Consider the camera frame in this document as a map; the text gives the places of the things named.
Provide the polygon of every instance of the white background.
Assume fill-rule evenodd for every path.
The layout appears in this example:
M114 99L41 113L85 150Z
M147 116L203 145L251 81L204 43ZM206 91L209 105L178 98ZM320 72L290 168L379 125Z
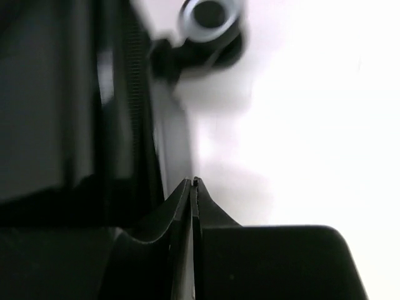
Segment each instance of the white background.
M179 42L183 0L141 0ZM195 174L244 225L325 224L372 300L400 299L398 1L248 0L247 49L186 79Z

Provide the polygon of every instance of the metal ring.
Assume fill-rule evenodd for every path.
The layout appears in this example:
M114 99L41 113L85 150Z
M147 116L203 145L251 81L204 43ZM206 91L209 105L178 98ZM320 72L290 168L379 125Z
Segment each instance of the metal ring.
M203 2L213 1L221 5L226 13L223 25L209 29L201 26L194 18L194 8ZM207 43L222 36L240 17L243 10L242 0L191 0L180 17L182 33L195 43Z

